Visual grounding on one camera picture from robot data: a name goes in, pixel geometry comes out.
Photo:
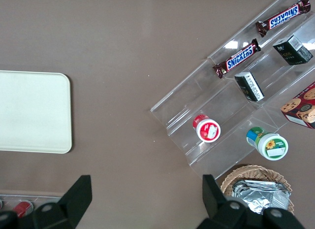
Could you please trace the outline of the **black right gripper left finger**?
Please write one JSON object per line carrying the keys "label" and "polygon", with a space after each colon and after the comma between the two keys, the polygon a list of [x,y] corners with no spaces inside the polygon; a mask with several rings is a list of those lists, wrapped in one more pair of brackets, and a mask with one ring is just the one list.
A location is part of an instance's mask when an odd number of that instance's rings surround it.
{"label": "black right gripper left finger", "polygon": [[27,199],[0,205],[2,229],[74,229],[92,202],[90,175],[82,175],[57,201],[38,207]]}

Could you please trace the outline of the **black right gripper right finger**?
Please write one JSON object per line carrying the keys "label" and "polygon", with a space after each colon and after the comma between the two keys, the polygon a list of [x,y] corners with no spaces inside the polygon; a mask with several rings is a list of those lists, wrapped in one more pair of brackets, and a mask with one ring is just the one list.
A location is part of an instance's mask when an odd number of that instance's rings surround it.
{"label": "black right gripper right finger", "polygon": [[203,175],[202,198],[208,213],[199,229],[303,229],[304,226],[290,212],[267,208],[263,214],[252,212],[244,204],[227,200],[213,175]]}

